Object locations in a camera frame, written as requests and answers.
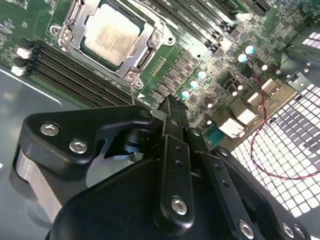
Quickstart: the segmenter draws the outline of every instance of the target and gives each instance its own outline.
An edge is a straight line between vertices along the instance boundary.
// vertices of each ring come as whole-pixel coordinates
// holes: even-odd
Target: green circuit board
[[[72,0],[0,0],[0,64],[8,68],[12,67],[21,38],[42,40],[61,51],[56,39],[49,33],[49,28],[51,25],[63,24],[72,2]],[[207,126],[204,114],[212,116],[221,106],[228,107],[236,98],[241,99],[248,89],[255,88],[255,83],[248,81],[241,74],[242,65],[237,62],[237,54],[243,51],[244,46],[250,44],[254,46],[256,58],[267,64],[278,65],[282,49],[306,27],[310,17],[314,22],[319,21],[320,11],[317,0],[266,0],[266,2],[270,5],[270,10],[265,16],[257,16],[251,13],[248,6],[240,0],[232,0],[231,4],[240,13],[248,16],[236,27],[237,35],[227,34],[226,37],[231,41],[230,49],[215,54],[201,49],[199,55],[194,57],[194,64],[190,71],[178,81],[177,85],[168,90],[168,94],[182,98],[182,89],[188,89],[190,96],[185,99],[185,102],[189,107],[190,124],[205,134],[211,147],[220,141],[224,134],[214,124]],[[176,37],[174,46],[162,46],[158,50],[141,75],[144,87],[133,91],[137,101],[153,109],[156,109],[161,102],[152,96],[153,92],[182,54],[194,45],[192,37],[183,28],[172,28],[171,31]],[[131,93],[128,87],[103,76],[91,65],[81,62],[69,53],[63,54],[102,76],[117,88],[128,94]],[[190,80],[197,78],[198,69],[205,70],[207,78],[199,80],[198,87],[191,89]],[[243,90],[237,96],[232,96],[223,88],[223,81],[228,73],[243,85]],[[31,79],[62,97],[86,107],[81,101],[73,98],[74,96],[50,86],[41,79],[37,77],[31,77]],[[218,102],[213,108],[206,109],[203,101],[205,97],[217,99]]]

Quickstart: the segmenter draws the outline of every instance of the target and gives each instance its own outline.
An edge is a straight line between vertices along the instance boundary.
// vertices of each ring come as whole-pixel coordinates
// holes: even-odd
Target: perforated metal grille
[[[256,137],[253,156],[269,173],[306,176],[320,170],[320,88],[310,85]],[[232,154],[295,217],[320,205],[320,175],[304,180],[269,177],[250,159],[253,135]]]

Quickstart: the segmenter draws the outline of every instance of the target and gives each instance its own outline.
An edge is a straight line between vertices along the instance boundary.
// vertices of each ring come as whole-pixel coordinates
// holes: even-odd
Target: green component
[[[225,138],[225,134],[219,130],[219,128],[216,125],[213,125],[210,127],[210,130],[208,130],[203,137],[207,140],[207,143],[210,147],[210,149],[214,148],[215,146],[218,146],[220,141]]]

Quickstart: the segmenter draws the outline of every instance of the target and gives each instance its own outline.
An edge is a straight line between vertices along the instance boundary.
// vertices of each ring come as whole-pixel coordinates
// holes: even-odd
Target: cable
[[[255,79],[255,81],[257,82],[259,88],[260,88],[260,93],[261,93],[261,96],[262,96],[262,109],[263,109],[263,124],[262,126],[255,132],[254,136],[253,136],[253,139],[251,141],[251,146],[250,146],[250,157],[251,157],[251,160],[253,162],[253,164],[262,172],[264,172],[265,174],[267,174],[269,177],[275,177],[275,178],[278,178],[278,179],[282,179],[282,180],[303,180],[303,179],[306,179],[306,178],[311,178],[311,177],[314,177],[316,175],[318,175],[320,173],[320,171],[316,171],[314,173],[311,173],[309,175],[306,175],[306,176],[297,176],[297,177],[288,177],[288,176],[283,176],[283,175],[277,175],[277,174],[273,174],[271,172],[268,172],[266,169],[264,169],[262,166],[260,166],[255,158],[254,158],[254,144],[256,142],[256,137],[259,135],[259,132],[264,128],[264,126],[267,124],[268,122],[268,116],[267,116],[267,108],[266,108],[266,100],[265,100],[265,95],[264,95],[264,90],[262,88],[262,84],[259,80],[259,77],[254,74],[254,68],[253,68],[253,65],[252,65],[252,77]]]

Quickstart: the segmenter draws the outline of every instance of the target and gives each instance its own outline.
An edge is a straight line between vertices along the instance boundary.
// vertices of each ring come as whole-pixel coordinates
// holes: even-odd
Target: metal plate
[[[11,76],[0,67],[0,235],[3,240],[45,239],[51,225],[43,209],[15,192],[9,173],[23,120],[34,113],[67,111],[77,106]]]

